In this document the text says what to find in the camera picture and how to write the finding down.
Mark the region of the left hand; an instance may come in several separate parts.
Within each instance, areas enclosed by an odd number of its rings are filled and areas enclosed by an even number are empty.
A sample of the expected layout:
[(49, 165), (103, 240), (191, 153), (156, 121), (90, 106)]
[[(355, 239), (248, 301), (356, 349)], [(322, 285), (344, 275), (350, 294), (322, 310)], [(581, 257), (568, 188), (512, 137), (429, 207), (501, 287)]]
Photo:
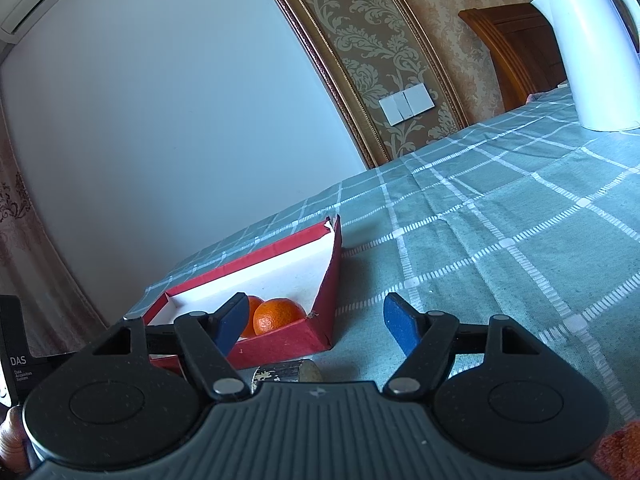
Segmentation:
[(27, 440), (22, 422), (22, 412), (18, 406), (6, 412), (6, 418), (1, 424), (0, 460), (1, 478), (15, 479), (30, 471), (25, 448)]

